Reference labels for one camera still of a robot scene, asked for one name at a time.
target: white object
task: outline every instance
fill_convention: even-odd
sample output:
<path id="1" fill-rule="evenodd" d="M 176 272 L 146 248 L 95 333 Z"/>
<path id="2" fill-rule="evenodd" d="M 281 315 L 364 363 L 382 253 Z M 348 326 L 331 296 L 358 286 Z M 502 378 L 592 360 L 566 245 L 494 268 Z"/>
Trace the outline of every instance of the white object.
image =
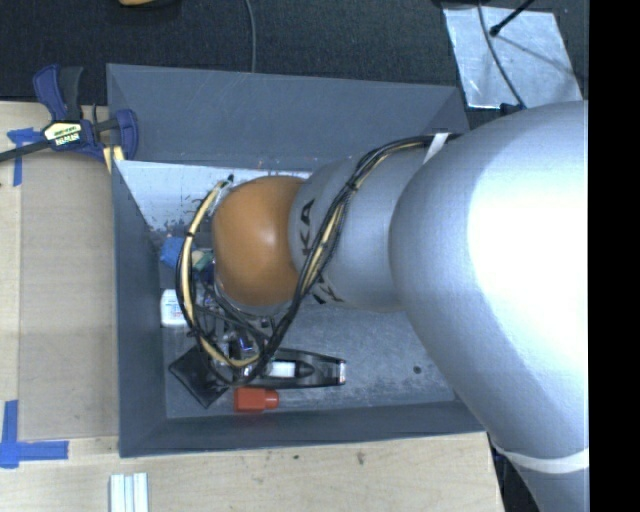
<path id="1" fill-rule="evenodd" d="M 183 327 L 187 325 L 175 290 L 165 290 L 160 298 L 160 322 L 162 327 Z"/>
<path id="2" fill-rule="evenodd" d="M 271 363 L 269 377 L 293 378 L 296 376 L 296 363 L 290 361 L 274 361 Z"/>
<path id="3" fill-rule="evenodd" d="M 149 512 L 149 487 L 146 473 L 111 475 L 110 512 Z"/>
<path id="4" fill-rule="evenodd" d="M 444 147 L 444 143 L 447 142 L 450 133 L 436 133 L 435 137 L 433 137 L 433 141 L 429 146 L 427 154 L 424 157 L 423 164 L 426 164 L 433 155 L 435 155 L 438 151 L 440 151 Z"/>

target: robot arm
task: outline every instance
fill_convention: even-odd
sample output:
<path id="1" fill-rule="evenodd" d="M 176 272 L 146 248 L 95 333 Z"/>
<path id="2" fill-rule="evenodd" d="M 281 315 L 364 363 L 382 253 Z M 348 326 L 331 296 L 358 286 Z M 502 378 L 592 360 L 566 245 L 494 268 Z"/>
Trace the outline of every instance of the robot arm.
<path id="1" fill-rule="evenodd" d="M 540 507 L 587 510 L 586 109 L 575 102 L 512 114 L 426 164 L 430 141 L 416 139 L 320 169 L 289 184 L 286 197 L 265 188 L 260 201 L 272 205 L 277 229 L 225 231 L 231 221 L 221 216 L 214 237 L 243 239 L 243 254 L 225 255 L 230 262 L 277 239 L 273 266 L 246 282 L 277 293 L 256 304 L 246 290 L 229 298 L 247 313 L 286 309 L 307 293 L 405 310 Z M 266 252 L 242 261 L 258 268 Z M 219 284 L 232 294 L 231 281 Z M 294 315 L 285 314 L 285 330 Z"/>

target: white stripe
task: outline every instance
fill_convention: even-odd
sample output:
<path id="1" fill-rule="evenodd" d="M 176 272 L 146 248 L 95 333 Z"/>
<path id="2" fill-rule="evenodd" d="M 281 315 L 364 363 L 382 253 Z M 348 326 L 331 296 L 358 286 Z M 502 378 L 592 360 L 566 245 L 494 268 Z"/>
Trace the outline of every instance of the white stripe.
<path id="1" fill-rule="evenodd" d="M 149 512 L 149 489 L 146 473 L 111 475 L 110 512 Z"/>
<path id="2" fill-rule="evenodd" d="M 447 137 L 449 137 L 449 133 L 436 133 L 435 137 L 433 137 L 433 140 L 431 141 L 427 154 L 422 161 L 423 165 L 431 160 L 431 157 L 444 147 L 444 143 L 447 142 Z"/>
<path id="3" fill-rule="evenodd" d="M 589 448 L 558 459 L 536 459 L 521 453 L 507 452 L 495 443 L 493 443 L 493 446 L 499 454 L 504 455 L 514 464 L 525 469 L 532 469 L 538 473 L 546 473 L 547 475 L 573 473 L 589 467 Z"/>

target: gray bin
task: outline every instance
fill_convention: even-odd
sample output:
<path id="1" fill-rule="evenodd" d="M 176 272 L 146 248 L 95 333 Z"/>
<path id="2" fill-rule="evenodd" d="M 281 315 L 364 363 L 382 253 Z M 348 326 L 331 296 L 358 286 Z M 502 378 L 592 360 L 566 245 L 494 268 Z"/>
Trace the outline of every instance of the gray bin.
<path id="1" fill-rule="evenodd" d="M 112 113 L 131 108 L 138 116 L 136 159 L 145 162 L 124 162 L 112 179 L 121 456 L 483 430 L 404 312 L 311 302 L 283 346 L 343 357 L 346 385 L 281 391 L 280 407 L 257 415 L 234 414 L 231 393 L 200 406 L 168 372 L 193 340 L 160 325 L 160 296 L 172 287 L 172 273 L 158 261 L 162 233 L 145 218 L 153 191 L 171 179 L 154 186 L 128 179 L 141 168 L 178 181 L 198 169 L 204 175 L 205 166 L 309 173 L 395 139 L 463 133 L 468 125 L 455 88 L 111 65 L 108 89 Z M 168 213 L 163 223 L 179 226 Z M 206 244 L 206 234 L 200 238 Z"/>

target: blue object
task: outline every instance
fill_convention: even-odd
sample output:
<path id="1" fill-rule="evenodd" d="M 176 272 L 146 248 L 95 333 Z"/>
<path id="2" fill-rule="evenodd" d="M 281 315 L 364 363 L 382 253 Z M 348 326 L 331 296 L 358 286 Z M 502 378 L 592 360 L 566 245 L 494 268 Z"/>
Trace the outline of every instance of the blue object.
<path id="1" fill-rule="evenodd" d="M 42 134 L 33 128 L 23 128 L 21 130 L 11 130 L 7 132 L 7 137 L 11 139 L 17 148 L 22 147 L 24 144 L 32 144 L 33 142 L 40 142 L 44 140 Z M 13 186 L 17 187 L 22 185 L 22 158 L 16 158 L 13 167 Z"/>
<path id="2" fill-rule="evenodd" d="M 183 243 L 184 238 L 180 236 L 168 237 L 162 244 L 162 249 L 160 249 L 160 261 L 168 267 L 175 269 L 178 265 L 178 258 L 180 257 Z"/>
<path id="3" fill-rule="evenodd" d="M 41 441 L 23 443 L 17 439 L 18 401 L 4 404 L 2 442 L 0 443 L 0 468 L 15 469 L 22 461 L 68 459 L 69 441 Z"/>
<path id="4" fill-rule="evenodd" d="M 92 124 L 82 119 L 82 110 L 78 105 L 78 83 L 83 68 L 63 68 L 59 64 L 51 64 L 42 68 L 33 77 L 33 88 L 38 101 L 51 114 L 53 123 L 73 121 L 82 125 L 82 140 L 74 144 L 52 145 L 54 151 L 73 151 L 104 162 L 105 145 L 100 142 L 92 129 Z M 132 159 L 138 149 L 138 126 L 134 112 L 122 109 L 116 112 L 116 120 L 120 128 L 120 146 L 125 158 Z"/>

